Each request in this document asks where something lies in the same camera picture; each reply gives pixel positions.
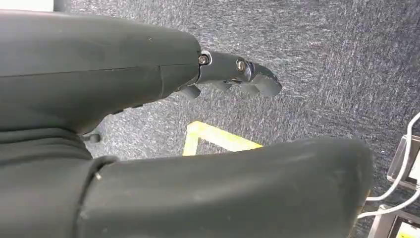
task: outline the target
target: metal frame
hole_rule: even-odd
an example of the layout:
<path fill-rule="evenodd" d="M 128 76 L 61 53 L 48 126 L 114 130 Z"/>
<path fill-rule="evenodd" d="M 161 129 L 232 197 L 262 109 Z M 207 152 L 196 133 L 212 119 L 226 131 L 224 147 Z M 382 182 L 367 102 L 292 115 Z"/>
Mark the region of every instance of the metal frame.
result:
<path fill-rule="evenodd" d="M 400 172 L 403 159 L 404 159 L 404 153 L 406 149 L 407 144 L 407 136 L 404 135 L 401 138 L 400 144 L 398 145 L 397 152 L 395 153 L 394 159 L 392 160 L 391 166 L 389 167 L 388 173 L 386 175 L 387 179 L 391 182 L 394 182 L 398 173 Z M 411 167 L 414 164 L 414 161 L 416 160 L 417 152 L 420 150 L 420 137 L 413 135 L 412 136 L 412 143 L 411 143 L 411 149 L 410 149 L 410 157 L 407 164 L 407 169 L 404 173 L 404 176 L 402 180 L 399 182 L 401 186 L 404 186 L 406 188 L 410 188 L 415 190 L 416 184 L 412 182 L 406 181 L 408 174 L 411 171 Z"/>
<path fill-rule="evenodd" d="M 380 205 L 379 211 L 389 208 L 391 207 L 387 205 Z M 379 215 L 375 217 L 375 220 L 372 224 L 372 228 L 370 229 L 367 238 L 388 238 L 389 233 L 393 228 L 394 221 L 397 217 L 401 217 L 413 221 L 414 223 L 420 224 L 420 217 L 414 216 L 402 210 L 384 215 Z"/>

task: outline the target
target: cable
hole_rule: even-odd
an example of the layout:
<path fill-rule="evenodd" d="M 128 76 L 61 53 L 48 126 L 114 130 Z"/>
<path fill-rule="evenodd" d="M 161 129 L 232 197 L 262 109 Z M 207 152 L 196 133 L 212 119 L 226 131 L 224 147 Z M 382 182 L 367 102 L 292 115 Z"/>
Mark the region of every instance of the cable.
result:
<path fill-rule="evenodd" d="M 388 214 L 388 213 L 391 213 L 391 212 L 398 211 L 398 210 L 403 209 L 403 208 L 407 207 L 408 205 L 412 204 L 419 197 L 420 197 L 420 188 L 417 188 L 414 195 L 412 197 L 410 197 L 410 199 L 408 199 L 407 201 L 401 203 L 400 205 L 395 206 L 395 207 L 391 207 L 389 209 L 376 211 L 376 212 L 364 212 L 364 213 L 360 214 L 357 217 L 357 219 L 360 219 L 360 218 L 363 218 L 363 217 L 368 217 L 368 216 L 378 216 L 378 215 L 383 215 L 383 214 Z"/>
<path fill-rule="evenodd" d="M 403 160 L 403 164 L 401 166 L 400 172 L 398 173 L 398 176 L 395 179 L 394 183 L 391 185 L 391 187 L 388 189 L 388 191 L 386 193 L 384 193 L 383 195 L 381 195 L 379 197 L 368 197 L 366 199 L 366 201 L 380 201 L 380 200 L 383 200 L 384 198 L 389 196 L 395 190 L 398 183 L 401 181 L 401 179 L 402 179 L 402 177 L 405 173 L 405 170 L 407 168 L 407 164 L 408 164 L 408 160 L 409 160 L 409 155 L 410 155 L 410 150 L 411 150 L 413 125 L 419 119 L 420 119 L 420 113 L 418 113 L 416 116 L 414 116 L 414 118 L 410 121 L 410 123 L 408 123 L 407 138 L 406 138 L 407 144 L 406 144 L 406 150 L 405 150 L 405 154 L 404 154 L 404 160 Z M 420 184 L 417 184 L 416 192 L 413 194 L 413 196 L 410 197 L 407 201 L 401 203 L 400 205 L 389 208 L 389 209 L 385 209 L 385 210 L 375 211 L 375 212 L 364 212 L 364 213 L 360 214 L 357 218 L 360 219 L 360 218 L 368 217 L 368 216 L 378 216 L 378 215 L 383 215 L 383 214 L 388 214 L 388 213 L 391 213 L 391 212 L 398 211 L 398 210 L 403 209 L 403 208 L 407 207 L 408 205 L 412 204 L 419 197 L 420 197 Z"/>
<path fill-rule="evenodd" d="M 366 201 L 381 201 L 385 198 L 387 198 L 391 193 L 394 192 L 395 188 L 400 183 L 401 179 L 403 178 L 403 175 L 407 169 L 407 164 L 410 156 L 410 149 L 411 149 L 411 140 L 412 140 L 412 130 L 413 125 L 420 119 L 420 113 L 418 113 L 414 118 L 408 123 L 407 126 L 407 136 L 406 136 L 406 151 L 404 154 L 403 164 L 401 165 L 400 172 L 398 173 L 397 177 L 395 178 L 395 181 L 392 183 L 388 191 L 386 191 L 383 195 L 379 197 L 368 197 Z"/>

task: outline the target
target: bolt head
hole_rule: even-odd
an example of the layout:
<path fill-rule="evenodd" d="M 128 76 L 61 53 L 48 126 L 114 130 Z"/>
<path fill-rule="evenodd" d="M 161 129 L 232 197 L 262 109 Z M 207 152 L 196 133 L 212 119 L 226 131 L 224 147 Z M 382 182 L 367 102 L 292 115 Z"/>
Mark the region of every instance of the bolt head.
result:
<path fill-rule="evenodd" d="M 201 64 L 201 65 L 208 64 L 209 63 L 209 57 L 204 56 L 204 55 L 198 57 L 198 63 Z"/>
<path fill-rule="evenodd" d="M 238 61 L 236 61 L 236 69 L 239 72 L 245 71 L 245 68 L 246 68 L 246 64 L 242 59 L 239 59 Z"/>

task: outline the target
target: yellow tape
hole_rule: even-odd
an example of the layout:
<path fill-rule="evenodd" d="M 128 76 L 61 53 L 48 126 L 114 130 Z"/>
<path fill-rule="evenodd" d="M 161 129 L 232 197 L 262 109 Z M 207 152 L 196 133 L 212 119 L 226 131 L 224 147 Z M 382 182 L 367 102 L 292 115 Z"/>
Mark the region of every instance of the yellow tape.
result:
<path fill-rule="evenodd" d="M 262 147 L 262 145 L 240 136 L 201 121 L 195 121 L 187 126 L 187 138 L 185 140 L 183 156 L 196 155 L 199 138 L 218 145 L 228 151 L 251 150 Z"/>
<path fill-rule="evenodd" d="M 397 238 L 415 238 L 415 237 L 406 233 L 400 233 Z"/>

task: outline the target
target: gray carpet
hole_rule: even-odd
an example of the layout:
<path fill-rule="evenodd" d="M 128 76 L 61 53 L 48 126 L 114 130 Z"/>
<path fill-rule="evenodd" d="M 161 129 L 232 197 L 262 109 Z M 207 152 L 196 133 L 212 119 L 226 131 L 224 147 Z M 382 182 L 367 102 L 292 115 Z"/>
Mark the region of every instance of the gray carpet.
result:
<path fill-rule="evenodd" d="M 173 95 L 109 116 L 97 128 L 104 141 L 88 144 L 95 156 L 180 155 L 187 124 L 200 120 L 263 145 L 321 135 L 361 138 L 375 152 L 373 193 L 389 187 L 390 161 L 420 111 L 418 1 L 72 0 L 59 7 L 190 32 L 205 49 L 273 69 L 284 85 L 275 98 L 204 86 L 191 102 Z M 208 143 L 199 148 L 221 151 Z M 399 191 L 386 204 L 410 194 Z M 407 211 L 420 215 L 420 204 Z M 357 223 L 352 236 L 367 237 L 372 220 Z"/>

